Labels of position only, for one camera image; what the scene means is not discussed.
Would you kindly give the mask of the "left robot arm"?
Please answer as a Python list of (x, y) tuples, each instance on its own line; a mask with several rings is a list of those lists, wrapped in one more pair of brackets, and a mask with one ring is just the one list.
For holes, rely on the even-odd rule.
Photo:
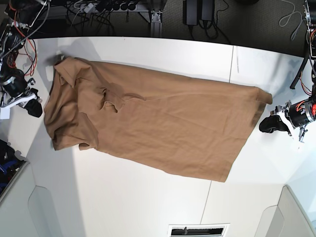
[[(316, 2), (314, 0), (304, 1), (304, 13), (307, 24), (304, 59), (290, 89), (295, 89), (296, 84), (300, 83), (308, 98), (295, 104), (287, 101), (284, 106), (276, 106), (270, 112), (270, 116), (259, 124), (259, 130), (263, 133), (287, 132), (294, 141), (299, 143), (303, 142), (308, 132), (307, 125), (316, 120)], [(312, 69), (311, 89), (308, 89), (302, 80), (303, 70), (307, 63), (310, 63)]]

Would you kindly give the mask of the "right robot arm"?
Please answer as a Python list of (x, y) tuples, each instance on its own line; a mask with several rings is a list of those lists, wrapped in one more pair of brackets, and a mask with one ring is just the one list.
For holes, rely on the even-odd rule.
[(10, 118), (14, 106), (25, 109), (29, 115), (39, 118), (42, 115), (41, 98), (38, 90), (33, 88), (33, 78), (38, 56), (25, 55), (30, 59), (28, 71), (23, 72), (16, 66), (20, 49), (29, 45), (36, 51), (31, 37), (42, 27), (35, 26), (42, 13), (50, 11), (48, 0), (11, 0), (5, 9), (8, 18), (2, 24), (0, 35), (0, 118)]

